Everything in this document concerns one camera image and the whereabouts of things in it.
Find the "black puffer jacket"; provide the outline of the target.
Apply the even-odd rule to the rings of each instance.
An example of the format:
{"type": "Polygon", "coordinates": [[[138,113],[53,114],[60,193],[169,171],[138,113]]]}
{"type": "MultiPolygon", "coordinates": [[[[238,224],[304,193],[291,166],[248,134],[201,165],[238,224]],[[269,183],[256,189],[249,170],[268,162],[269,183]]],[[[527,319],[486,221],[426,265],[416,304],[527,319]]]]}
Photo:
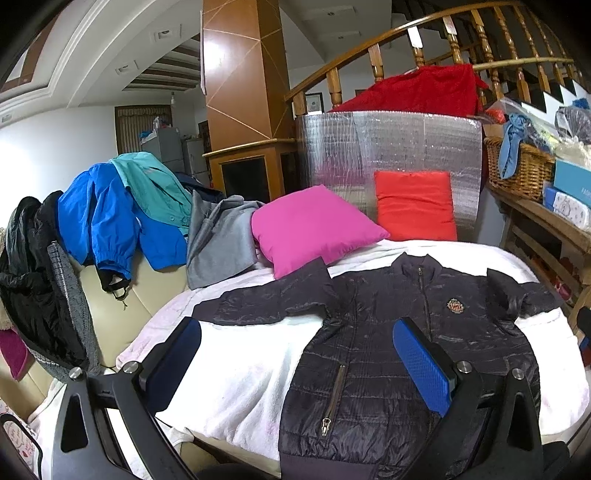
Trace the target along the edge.
{"type": "Polygon", "coordinates": [[[497,270],[474,276],[431,256],[403,254],[387,267],[335,277],[314,260],[279,280],[202,302],[193,317],[222,326],[321,317],[283,402],[281,474],[399,479],[439,418],[394,350],[394,322],[412,319],[454,360],[482,373],[520,368],[538,389],[538,362],[516,322],[559,304],[537,282],[519,283],[497,270]]]}

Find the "beige leather sofa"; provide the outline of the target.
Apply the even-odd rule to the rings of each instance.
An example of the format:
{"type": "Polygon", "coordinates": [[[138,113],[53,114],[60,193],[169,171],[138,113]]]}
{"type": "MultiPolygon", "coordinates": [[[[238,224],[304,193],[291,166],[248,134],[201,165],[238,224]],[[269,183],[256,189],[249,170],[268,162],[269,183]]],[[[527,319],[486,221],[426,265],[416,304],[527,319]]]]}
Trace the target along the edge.
{"type": "MultiPolygon", "coordinates": [[[[115,367],[117,356],[135,340],[140,330],[168,301],[186,289],[185,268],[152,269],[138,253],[132,265],[132,283],[123,301],[102,290],[95,267],[74,265],[90,309],[102,354],[102,365],[115,367]]],[[[53,377],[32,363],[19,381],[1,363],[1,399],[26,419],[44,401],[53,377]]]]}

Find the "black jacket on sofa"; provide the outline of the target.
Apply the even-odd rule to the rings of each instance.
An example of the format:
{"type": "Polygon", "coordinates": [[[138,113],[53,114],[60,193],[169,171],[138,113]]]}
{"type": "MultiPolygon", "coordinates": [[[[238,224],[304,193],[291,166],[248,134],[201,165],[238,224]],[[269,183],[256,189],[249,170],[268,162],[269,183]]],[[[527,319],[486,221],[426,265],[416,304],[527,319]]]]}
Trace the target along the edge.
{"type": "Polygon", "coordinates": [[[48,248],[58,241],[60,190],[44,201],[27,196],[5,229],[1,254],[1,300],[25,345],[66,368],[89,366],[65,294],[58,286],[48,248]]]}

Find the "wooden side shelf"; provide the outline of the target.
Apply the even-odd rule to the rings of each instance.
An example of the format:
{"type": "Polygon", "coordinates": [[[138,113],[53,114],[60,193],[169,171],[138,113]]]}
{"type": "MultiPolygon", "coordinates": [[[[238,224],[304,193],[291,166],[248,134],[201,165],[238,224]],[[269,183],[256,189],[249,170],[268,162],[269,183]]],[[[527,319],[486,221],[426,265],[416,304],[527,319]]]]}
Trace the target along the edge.
{"type": "Polygon", "coordinates": [[[501,247],[520,258],[548,288],[563,295],[562,310],[577,335],[581,308],[590,305],[590,235],[542,204],[494,186],[507,215],[501,247]]]}

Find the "blue jacket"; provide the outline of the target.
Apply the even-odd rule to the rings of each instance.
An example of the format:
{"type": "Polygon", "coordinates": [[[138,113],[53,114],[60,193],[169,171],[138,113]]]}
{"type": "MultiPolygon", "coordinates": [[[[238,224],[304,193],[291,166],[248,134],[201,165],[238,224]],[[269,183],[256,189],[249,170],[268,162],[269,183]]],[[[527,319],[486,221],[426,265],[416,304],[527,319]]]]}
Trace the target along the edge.
{"type": "Polygon", "coordinates": [[[110,163],[95,164],[73,180],[58,199],[57,225],[64,250],[79,264],[93,265],[102,289],[114,295],[130,285],[137,251],[154,270],[186,260],[180,230],[143,213],[110,163]]]}

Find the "red pillow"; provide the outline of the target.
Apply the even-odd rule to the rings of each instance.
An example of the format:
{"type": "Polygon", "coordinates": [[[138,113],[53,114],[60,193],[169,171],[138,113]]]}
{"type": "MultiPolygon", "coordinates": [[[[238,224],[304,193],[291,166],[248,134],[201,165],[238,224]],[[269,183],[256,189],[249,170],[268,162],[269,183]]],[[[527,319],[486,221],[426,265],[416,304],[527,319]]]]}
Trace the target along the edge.
{"type": "Polygon", "coordinates": [[[449,172],[379,170],[374,181],[377,221],[391,240],[458,240],[449,172]]]}

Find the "grey hoodie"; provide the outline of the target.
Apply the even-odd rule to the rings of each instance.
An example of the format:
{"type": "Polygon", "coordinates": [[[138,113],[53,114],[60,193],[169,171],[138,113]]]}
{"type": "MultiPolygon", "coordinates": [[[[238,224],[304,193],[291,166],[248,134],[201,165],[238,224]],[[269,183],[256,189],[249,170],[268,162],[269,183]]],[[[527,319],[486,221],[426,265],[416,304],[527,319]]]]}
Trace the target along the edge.
{"type": "Polygon", "coordinates": [[[252,214],[263,202],[232,195],[214,203],[197,192],[187,240],[186,277],[190,290],[242,274],[257,262],[252,214]]]}

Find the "blue tissue box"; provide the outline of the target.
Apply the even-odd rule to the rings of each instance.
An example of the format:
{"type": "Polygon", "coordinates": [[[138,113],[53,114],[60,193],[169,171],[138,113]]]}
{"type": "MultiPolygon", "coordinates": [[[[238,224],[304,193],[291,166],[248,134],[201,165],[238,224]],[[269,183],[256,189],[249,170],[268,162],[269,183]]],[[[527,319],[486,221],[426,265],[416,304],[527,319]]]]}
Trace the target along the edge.
{"type": "Polygon", "coordinates": [[[576,164],[557,159],[554,186],[588,207],[591,207],[591,171],[576,164]]]}

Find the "teal shirt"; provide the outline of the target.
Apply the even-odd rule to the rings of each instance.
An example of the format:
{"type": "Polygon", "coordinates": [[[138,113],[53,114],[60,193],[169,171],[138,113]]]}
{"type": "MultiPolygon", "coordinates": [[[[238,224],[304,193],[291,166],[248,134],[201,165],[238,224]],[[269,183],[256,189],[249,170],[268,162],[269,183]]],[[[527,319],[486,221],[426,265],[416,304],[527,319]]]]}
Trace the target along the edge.
{"type": "Polygon", "coordinates": [[[110,163],[145,215],[188,234],[192,199],[171,170],[143,151],[121,154],[110,163]]]}

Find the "wicker basket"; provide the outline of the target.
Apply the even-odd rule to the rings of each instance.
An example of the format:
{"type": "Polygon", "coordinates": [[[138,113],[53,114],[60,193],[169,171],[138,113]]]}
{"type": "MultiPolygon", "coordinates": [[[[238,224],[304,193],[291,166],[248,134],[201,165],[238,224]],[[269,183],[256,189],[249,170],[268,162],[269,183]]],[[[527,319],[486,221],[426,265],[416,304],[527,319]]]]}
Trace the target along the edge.
{"type": "Polygon", "coordinates": [[[484,140],[488,156],[489,184],[514,196],[540,203],[546,183],[554,179],[555,158],[538,148],[521,143],[515,174],[501,179],[498,160],[501,151],[501,137],[486,137],[484,140]]]}

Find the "pink pillow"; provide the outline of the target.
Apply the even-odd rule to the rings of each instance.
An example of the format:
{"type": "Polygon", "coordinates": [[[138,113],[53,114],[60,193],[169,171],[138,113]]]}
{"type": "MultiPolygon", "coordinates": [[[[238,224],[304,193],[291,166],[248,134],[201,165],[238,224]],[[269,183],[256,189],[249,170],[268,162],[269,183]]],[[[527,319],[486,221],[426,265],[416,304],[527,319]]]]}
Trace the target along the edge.
{"type": "Polygon", "coordinates": [[[389,233],[325,186],[277,198],[252,214],[252,235],[283,278],[311,260],[329,265],[376,244],[389,233]]]}

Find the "blue cloth in basket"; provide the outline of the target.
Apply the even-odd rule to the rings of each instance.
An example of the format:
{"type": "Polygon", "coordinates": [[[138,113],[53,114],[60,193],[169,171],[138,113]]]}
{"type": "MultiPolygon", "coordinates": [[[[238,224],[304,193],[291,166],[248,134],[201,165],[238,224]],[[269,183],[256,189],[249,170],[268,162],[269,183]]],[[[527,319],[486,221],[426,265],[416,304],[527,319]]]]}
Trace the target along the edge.
{"type": "Polygon", "coordinates": [[[507,180],[516,174],[522,141],[528,136],[531,127],[529,117],[512,113],[503,125],[503,140],[498,156],[498,171],[501,180],[507,180]]]}

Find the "grey refrigerator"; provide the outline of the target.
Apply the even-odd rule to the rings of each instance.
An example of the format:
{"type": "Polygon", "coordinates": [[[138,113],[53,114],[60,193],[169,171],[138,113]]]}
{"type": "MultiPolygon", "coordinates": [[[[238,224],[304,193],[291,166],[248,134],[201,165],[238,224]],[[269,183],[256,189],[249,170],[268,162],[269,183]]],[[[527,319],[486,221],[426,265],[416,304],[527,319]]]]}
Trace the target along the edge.
{"type": "Polygon", "coordinates": [[[152,131],[140,140],[142,151],[153,154],[173,173],[183,173],[211,186],[211,175],[204,157],[204,141],[195,136],[181,136],[176,128],[152,131]]]}

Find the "silver foil insulation sheet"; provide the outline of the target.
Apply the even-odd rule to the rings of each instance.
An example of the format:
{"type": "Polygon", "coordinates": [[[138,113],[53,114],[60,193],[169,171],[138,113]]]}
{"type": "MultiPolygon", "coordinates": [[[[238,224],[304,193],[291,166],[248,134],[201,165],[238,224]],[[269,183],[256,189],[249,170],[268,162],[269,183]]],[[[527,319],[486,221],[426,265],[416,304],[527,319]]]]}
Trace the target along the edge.
{"type": "Polygon", "coordinates": [[[375,220],[375,172],[447,171],[459,239],[477,238],[483,143],[479,121],[359,111],[301,116],[295,128],[304,186],[324,185],[375,220]]]}

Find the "wooden pillar cabinet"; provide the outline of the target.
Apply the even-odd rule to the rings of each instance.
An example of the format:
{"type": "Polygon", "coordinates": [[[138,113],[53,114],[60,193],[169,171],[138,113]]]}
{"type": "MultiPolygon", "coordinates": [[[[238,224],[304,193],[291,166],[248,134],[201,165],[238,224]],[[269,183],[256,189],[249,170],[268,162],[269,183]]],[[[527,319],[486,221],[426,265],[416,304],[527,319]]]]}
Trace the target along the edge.
{"type": "Polygon", "coordinates": [[[213,186],[283,196],[283,158],[296,140],[279,3],[205,1],[201,46],[213,186]]]}

